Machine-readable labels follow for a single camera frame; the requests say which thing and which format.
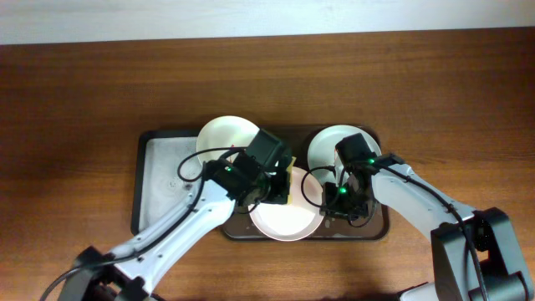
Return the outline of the white pinkish plate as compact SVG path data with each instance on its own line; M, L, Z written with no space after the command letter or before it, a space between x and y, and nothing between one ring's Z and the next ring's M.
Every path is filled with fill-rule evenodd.
M305 174L304 169L292 169L288 204L261 203L250 213L253 224L262 234L274 240L291 242L310 236L321 225L324 216L320 209L307 202L301 191Z

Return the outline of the cream plate with red stain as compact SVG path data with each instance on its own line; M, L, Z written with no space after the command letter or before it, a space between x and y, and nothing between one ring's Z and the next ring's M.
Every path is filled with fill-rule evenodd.
M259 127L242 117L226 115L205 124L196 140L196 151L221 147L246 147Z

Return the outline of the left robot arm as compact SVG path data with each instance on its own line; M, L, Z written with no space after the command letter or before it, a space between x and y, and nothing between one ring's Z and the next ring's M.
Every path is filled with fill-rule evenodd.
M191 179L194 196L106 254L88 247L41 298L61 284L62 300L148 300L169 269L236 207L287 203L293 158L283 140L259 130L249 145L217 152Z

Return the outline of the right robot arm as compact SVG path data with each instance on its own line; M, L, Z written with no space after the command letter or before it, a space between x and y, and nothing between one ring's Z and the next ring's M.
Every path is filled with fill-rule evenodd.
M368 202L387 206L431 242L439 300L532 300L534 285L508 215L477 210L419 177L394 155L378 155L361 134L335 146L341 162L324 212L349 225L369 215Z

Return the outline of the pale green plate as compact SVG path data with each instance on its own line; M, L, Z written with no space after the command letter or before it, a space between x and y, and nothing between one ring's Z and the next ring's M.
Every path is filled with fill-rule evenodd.
M345 137L361 134L368 147L377 155L381 156L381 149L378 142L363 129L352 125L332 125L321 130L310 142L308 147L308 168L319 166L335 166L336 174L328 170L313 171L313 176L323 185L326 182L335 183L339 179L342 171L341 161L335 146Z

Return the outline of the green and yellow sponge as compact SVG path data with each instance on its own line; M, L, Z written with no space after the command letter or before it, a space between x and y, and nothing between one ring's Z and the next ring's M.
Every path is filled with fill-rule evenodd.
M292 194L291 194L291 188L292 188L292 184L293 184L293 167L294 167L294 163L296 161L296 157L295 156L292 156L291 157L291 161L288 165L288 167L286 168L286 172L288 173L288 193L287 193L287 202L285 204L285 206L289 206L292 204Z

